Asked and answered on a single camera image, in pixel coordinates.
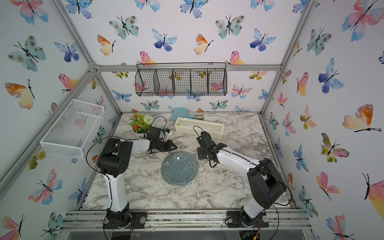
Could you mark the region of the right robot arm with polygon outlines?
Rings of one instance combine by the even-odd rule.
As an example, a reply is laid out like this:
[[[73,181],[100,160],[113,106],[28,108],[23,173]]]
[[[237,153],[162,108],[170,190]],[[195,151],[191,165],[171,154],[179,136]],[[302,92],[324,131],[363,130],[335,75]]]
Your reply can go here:
[[[256,220],[264,210],[269,209],[286,192],[287,187],[275,164],[265,158],[256,160],[230,149],[223,143],[216,144],[208,132],[201,132],[197,137],[198,158],[216,165],[232,168],[248,179],[252,196],[240,210],[244,222]]]

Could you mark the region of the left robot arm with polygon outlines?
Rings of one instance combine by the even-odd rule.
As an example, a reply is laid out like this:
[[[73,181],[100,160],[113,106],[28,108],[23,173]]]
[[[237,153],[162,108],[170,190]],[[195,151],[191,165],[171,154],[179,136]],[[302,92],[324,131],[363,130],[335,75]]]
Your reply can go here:
[[[123,176],[128,169],[131,154],[176,150],[177,146],[169,139],[171,135],[170,129],[151,127],[149,133],[143,138],[125,140],[111,137],[108,139],[97,161],[97,166],[107,182],[110,201],[110,207],[107,209],[108,220],[127,222],[131,218]]]

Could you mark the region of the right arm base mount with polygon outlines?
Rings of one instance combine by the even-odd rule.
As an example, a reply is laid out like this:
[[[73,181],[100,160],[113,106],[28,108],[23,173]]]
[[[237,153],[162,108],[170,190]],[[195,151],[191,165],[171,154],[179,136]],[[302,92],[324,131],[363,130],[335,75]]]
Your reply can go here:
[[[227,211],[224,220],[225,225],[229,228],[267,228],[269,227],[269,219],[265,210],[261,211],[256,217],[248,216],[243,208],[236,211]]]

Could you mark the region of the cream plastic wrap dispenser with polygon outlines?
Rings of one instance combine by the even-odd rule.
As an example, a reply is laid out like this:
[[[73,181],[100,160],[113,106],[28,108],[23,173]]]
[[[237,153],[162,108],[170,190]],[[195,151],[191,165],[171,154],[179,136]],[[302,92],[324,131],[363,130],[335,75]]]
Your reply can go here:
[[[175,129],[179,134],[195,136],[205,131],[210,134],[212,139],[221,140],[224,136],[225,125],[221,123],[178,117],[175,123]]]

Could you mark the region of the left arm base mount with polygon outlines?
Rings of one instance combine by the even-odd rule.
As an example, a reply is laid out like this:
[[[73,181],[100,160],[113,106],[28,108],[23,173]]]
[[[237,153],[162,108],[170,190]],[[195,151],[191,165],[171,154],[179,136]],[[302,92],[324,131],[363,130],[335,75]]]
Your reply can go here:
[[[147,212],[131,211],[129,204],[122,211],[107,209],[103,229],[143,229],[147,221]]]

